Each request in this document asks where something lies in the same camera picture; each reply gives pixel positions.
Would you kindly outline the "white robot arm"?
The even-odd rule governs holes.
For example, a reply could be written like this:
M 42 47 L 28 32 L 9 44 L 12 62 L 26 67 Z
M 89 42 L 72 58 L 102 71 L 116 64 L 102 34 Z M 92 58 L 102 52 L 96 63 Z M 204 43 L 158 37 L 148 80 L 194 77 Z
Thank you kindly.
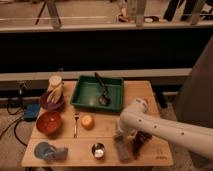
M 135 98 L 125 107 L 116 123 L 116 135 L 143 131 L 178 144 L 213 160 L 213 129 L 154 117 L 147 114 L 148 103 Z

